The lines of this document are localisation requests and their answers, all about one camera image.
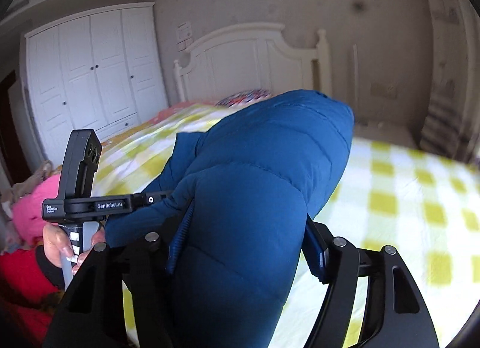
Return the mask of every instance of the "floral wallpaper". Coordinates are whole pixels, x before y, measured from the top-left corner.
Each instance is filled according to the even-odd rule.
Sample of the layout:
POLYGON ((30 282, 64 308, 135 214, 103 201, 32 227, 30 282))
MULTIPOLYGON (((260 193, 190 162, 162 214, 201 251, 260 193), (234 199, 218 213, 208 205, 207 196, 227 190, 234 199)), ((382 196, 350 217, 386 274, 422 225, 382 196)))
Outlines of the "floral wallpaper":
POLYGON ((432 28, 428 0, 154 0, 158 45, 171 103, 178 99, 171 71, 180 57, 176 27, 190 21, 193 39, 243 22, 281 22, 295 47, 314 47, 324 28, 332 47, 334 95, 351 105, 353 45, 358 46, 357 116, 421 128, 428 106, 432 28), (371 84, 395 85, 396 100, 373 97, 371 84))

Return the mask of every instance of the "white headboard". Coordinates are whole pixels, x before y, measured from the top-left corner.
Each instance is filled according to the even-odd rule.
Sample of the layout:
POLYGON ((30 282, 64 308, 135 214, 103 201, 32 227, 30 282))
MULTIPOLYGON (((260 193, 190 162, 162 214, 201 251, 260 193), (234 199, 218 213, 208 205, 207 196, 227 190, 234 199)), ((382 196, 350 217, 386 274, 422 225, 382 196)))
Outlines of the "white headboard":
POLYGON ((175 60, 179 99, 217 100, 256 88, 276 95, 299 88, 314 89, 315 81, 323 93, 332 96, 325 30, 318 30, 315 49, 295 49, 285 43, 281 33, 284 28, 279 23, 244 23, 196 40, 186 49, 190 54, 186 67, 175 60))

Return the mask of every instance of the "colorful pillow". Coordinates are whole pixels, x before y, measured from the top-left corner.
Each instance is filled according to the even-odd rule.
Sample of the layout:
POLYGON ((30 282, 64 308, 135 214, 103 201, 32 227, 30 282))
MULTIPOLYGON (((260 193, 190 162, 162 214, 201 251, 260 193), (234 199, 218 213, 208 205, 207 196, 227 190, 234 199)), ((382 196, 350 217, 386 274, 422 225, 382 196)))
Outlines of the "colorful pillow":
POLYGON ((250 91, 241 91, 220 100, 216 106, 231 107, 236 105, 245 105, 259 102, 272 97, 270 91, 264 89, 254 89, 250 91))

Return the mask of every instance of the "air vent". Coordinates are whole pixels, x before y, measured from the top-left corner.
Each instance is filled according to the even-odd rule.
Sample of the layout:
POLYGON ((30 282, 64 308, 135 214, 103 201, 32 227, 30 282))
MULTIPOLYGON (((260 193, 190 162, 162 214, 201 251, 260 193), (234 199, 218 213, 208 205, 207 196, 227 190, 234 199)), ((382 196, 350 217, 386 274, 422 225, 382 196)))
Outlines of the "air vent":
POLYGON ((12 15, 16 11, 20 10, 22 7, 25 7, 26 5, 28 5, 28 3, 30 3, 30 0, 20 0, 18 3, 15 3, 13 6, 10 6, 10 8, 7 10, 5 15, 3 16, 3 19, 12 15))

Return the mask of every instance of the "wardrobe drawer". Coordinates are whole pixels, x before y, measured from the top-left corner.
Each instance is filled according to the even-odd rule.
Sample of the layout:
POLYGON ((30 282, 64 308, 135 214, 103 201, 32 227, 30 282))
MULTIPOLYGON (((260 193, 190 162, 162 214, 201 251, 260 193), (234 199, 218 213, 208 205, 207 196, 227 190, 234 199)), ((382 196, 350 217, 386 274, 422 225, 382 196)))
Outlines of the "wardrobe drawer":
POLYGON ((140 122, 138 121, 137 114, 135 113, 129 115, 128 117, 122 118, 121 120, 117 120, 110 125, 102 127, 101 129, 96 130, 95 133, 97 134, 100 142, 103 142, 138 125, 140 125, 140 122))

